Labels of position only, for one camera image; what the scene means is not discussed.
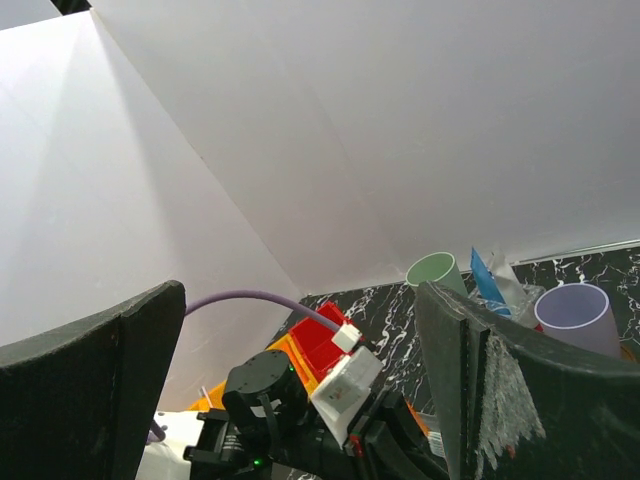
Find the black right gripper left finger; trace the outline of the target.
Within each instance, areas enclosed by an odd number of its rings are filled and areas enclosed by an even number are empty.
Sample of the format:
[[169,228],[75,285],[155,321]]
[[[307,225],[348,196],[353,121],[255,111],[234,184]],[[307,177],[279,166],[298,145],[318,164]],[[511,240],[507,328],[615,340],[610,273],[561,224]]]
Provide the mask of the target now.
[[3,346],[2,478],[135,478],[185,310],[172,280]]

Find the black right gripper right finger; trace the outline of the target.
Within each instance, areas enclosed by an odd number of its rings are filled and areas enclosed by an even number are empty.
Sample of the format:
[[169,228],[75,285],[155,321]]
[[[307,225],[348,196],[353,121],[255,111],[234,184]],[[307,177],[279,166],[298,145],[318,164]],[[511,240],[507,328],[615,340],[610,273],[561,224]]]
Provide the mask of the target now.
[[635,479],[639,367],[504,319],[436,283],[414,314],[453,479]]

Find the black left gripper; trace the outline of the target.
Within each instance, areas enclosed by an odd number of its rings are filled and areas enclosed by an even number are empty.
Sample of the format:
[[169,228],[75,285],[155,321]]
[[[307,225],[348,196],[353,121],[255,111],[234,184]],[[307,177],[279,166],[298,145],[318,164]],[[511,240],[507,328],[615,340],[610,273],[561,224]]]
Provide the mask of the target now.
[[321,479],[423,479],[425,435],[403,395],[384,388],[370,396],[340,442],[311,406],[282,435],[270,457]]

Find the purple plastic cup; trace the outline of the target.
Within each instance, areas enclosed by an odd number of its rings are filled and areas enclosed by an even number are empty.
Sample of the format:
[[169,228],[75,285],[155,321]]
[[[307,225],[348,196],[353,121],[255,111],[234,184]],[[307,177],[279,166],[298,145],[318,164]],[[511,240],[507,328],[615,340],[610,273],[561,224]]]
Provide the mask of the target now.
[[551,338],[612,358],[622,357],[610,298],[595,285],[554,287],[536,301],[534,314]]

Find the silver toothpaste tube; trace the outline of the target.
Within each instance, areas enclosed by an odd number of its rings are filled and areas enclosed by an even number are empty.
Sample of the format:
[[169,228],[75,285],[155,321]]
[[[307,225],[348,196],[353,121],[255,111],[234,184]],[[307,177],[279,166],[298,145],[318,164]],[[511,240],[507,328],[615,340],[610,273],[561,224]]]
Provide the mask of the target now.
[[517,300],[524,297],[524,286],[529,284],[520,283],[498,246],[494,246],[492,249],[489,271],[492,273],[506,304],[515,305]]

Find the clear acrylic toothbrush holder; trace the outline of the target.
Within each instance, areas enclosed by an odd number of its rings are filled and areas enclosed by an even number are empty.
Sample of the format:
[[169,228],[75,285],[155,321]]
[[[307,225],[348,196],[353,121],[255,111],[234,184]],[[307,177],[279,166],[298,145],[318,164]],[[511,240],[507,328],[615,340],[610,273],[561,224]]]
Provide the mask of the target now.
[[474,300],[488,311],[496,313],[507,320],[530,329],[540,329],[540,323],[535,316],[534,307],[537,300],[545,293],[545,289],[537,285],[525,285],[524,297],[516,301],[515,305],[486,300],[476,295]]

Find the blue toothpaste tube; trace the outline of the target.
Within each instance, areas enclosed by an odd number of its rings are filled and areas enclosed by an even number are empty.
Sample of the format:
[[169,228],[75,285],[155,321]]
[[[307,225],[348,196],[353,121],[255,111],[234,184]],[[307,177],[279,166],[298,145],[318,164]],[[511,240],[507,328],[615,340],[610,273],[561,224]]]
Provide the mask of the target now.
[[479,295],[485,300],[488,309],[499,315],[510,317],[511,312],[493,275],[475,248],[471,249],[470,267]]

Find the green plastic cup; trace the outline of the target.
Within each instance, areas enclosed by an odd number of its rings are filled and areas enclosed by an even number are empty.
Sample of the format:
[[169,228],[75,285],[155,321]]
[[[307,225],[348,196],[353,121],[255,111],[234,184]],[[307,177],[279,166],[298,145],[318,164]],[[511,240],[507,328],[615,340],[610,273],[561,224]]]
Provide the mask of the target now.
[[414,262],[405,275],[405,282],[416,289],[422,282],[436,282],[460,295],[468,295],[456,258],[449,252],[435,252]]

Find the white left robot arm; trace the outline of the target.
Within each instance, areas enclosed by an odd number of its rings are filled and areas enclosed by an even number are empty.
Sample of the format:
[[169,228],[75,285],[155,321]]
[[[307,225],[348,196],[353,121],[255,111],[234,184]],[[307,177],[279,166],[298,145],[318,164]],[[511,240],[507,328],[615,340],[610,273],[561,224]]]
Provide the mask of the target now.
[[[334,333],[328,328],[305,319],[268,346],[270,350],[281,350],[288,355],[290,366],[296,371],[299,383],[306,390],[302,393],[299,388],[295,388],[294,393],[289,396],[283,393],[271,394],[269,398],[275,412],[279,411],[282,402],[289,400],[294,402],[296,409],[299,409],[326,377],[329,370],[341,360],[345,353],[334,345],[333,336]],[[179,445],[180,442],[173,439],[163,441],[159,447],[147,446],[136,477],[138,479],[187,479],[189,466],[180,458]]]

